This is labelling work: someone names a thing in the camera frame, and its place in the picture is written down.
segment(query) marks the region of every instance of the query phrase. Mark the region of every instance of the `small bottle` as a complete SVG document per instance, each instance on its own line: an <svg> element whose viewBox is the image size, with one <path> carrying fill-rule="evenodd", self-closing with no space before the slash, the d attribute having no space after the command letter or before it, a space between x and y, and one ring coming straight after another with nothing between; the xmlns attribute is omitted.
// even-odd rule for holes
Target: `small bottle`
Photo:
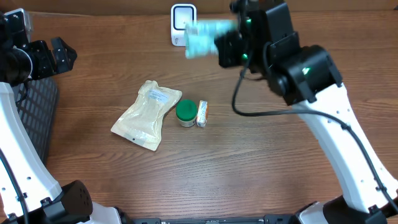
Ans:
<svg viewBox="0 0 398 224"><path fill-rule="evenodd" d="M192 100L182 100L175 109L178 121L183 127L192 127L197 121L198 108Z"/></svg>

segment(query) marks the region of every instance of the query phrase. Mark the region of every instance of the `light blue object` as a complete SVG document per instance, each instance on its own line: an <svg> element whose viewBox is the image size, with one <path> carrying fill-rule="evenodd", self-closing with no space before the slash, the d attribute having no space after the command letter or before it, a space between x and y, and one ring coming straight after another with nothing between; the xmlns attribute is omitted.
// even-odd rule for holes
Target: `light blue object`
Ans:
<svg viewBox="0 0 398 224"><path fill-rule="evenodd" d="M238 28L236 21L215 20L197 21L185 28L185 56L188 59L218 54L214 40L231 30Z"/></svg>

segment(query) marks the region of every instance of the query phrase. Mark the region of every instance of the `wooden table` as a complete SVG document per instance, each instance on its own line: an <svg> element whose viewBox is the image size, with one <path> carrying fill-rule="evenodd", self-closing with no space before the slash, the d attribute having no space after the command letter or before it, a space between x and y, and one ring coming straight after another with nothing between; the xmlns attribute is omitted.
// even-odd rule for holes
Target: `wooden table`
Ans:
<svg viewBox="0 0 398 224"><path fill-rule="evenodd" d="M398 177L398 13L299 12L292 19L302 45L330 51L359 122ZM73 71L55 78L60 102L47 167L61 185L82 180L94 201L134 218L291 213L341 195L304 122L234 114L239 69L223 70L217 57L185 59L184 48L170 42L169 16L36 15L34 25L35 40L60 36L78 52ZM182 128L171 111L155 152L111 133L146 80L181 90L183 99L208 100L206 128ZM286 108L266 82L245 81L238 102L247 111Z"/></svg>

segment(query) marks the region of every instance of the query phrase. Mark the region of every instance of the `wood grain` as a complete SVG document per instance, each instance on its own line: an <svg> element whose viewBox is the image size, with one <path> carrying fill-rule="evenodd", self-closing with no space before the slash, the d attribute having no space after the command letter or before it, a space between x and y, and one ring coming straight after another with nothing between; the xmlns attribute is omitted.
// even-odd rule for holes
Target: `wood grain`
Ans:
<svg viewBox="0 0 398 224"><path fill-rule="evenodd" d="M331 52L359 122L398 177L398 14L296 12L292 19L303 45ZM169 16L35 16L34 22L34 39L60 36L78 52L74 70L56 77L60 102L47 167L61 185L80 179L93 200L134 218L290 213L341 195L306 125L296 116L234 114L239 69L221 69L217 57L185 59L170 42ZM156 152L112 134L146 80L208 100L206 128L182 128L173 110ZM265 82L244 82L238 102L247 111L286 108Z"/></svg>
<svg viewBox="0 0 398 224"><path fill-rule="evenodd" d="M158 15L170 14L176 3L192 3L200 14L229 13L231 0L7 0L0 1L0 9L23 7L29 11L57 12L82 15ZM286 0L297 11L362 11L393 10L398 0Z"/></svg>

